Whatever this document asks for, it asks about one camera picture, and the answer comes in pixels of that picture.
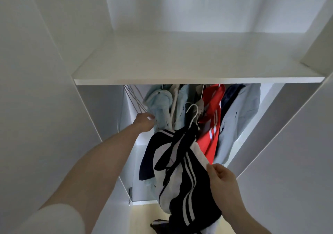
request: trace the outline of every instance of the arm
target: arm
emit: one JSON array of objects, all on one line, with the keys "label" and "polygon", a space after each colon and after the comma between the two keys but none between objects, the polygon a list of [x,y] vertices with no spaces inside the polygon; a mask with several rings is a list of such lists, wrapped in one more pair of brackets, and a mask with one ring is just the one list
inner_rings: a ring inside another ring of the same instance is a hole
[{"label": "arm", "polygon": [[83,218],[86,233],[91,233],[137,137],[153,128],[153,119],[151,114],[138,114],[133,124],[87,152],[42,208],[56,203],[74,207]]},{"label": "arm", "polygon": [[210,190],[223,218],[236,234],[271,234],[245,209],[235,175],[220,164],[207,165]]}]

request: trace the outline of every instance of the hand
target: hand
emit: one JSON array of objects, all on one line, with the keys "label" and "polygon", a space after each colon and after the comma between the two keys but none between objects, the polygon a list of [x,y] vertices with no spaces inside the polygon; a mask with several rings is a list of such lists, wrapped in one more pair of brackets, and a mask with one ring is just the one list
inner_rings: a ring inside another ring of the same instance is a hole
[{"label": "hand", "polygon": [[155,125],[155,117],[150,113],[140,113],[136,115],[133,125],[136,125],[139,132],[150,131]]},{"label": "hand", "polygon": [[230,223],[237,215],[246,212],[236,176],[220,164],[208,164],[207,172],[214,201],[222,211],[223,218]]}]

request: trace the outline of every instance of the white sleeve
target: white sleeve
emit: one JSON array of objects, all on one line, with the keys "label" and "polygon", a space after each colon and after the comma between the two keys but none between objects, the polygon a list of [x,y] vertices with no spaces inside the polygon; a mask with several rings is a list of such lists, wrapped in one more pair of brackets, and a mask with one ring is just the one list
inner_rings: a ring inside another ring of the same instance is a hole
[{"label": "white sleeve", "polygon": [[12,234],[85,234],[79,212],[67,204],[53,204],[30,216]]}]

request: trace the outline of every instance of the person's left hand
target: person's left hand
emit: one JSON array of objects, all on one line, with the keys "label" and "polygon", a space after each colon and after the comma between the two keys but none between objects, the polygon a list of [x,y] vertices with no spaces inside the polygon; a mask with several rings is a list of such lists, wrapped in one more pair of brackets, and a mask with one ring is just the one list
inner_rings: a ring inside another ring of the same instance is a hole
[{"label": "person's left hand", "polygon": [[147,132],[154,127],[155,117],[150,113],[137,114],[133,124],[139,128],[140,133]]}]

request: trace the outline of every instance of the black and white jacket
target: black and white jacket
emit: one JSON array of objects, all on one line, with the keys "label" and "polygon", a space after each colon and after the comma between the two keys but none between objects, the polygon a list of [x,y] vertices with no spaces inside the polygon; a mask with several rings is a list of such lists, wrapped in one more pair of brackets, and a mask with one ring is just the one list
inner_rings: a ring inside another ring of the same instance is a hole
[{"label": "black and white jacket", "polygon": [[160,207],[171,214],[168,232],[159,233],[215,232],[216,224],[210,226],[220,218],[221,211],[210,191],[208,160],[195,141],[197,132],[195,124],[178,131],[161,130],[147,146],[139,179],[156,178]]}]

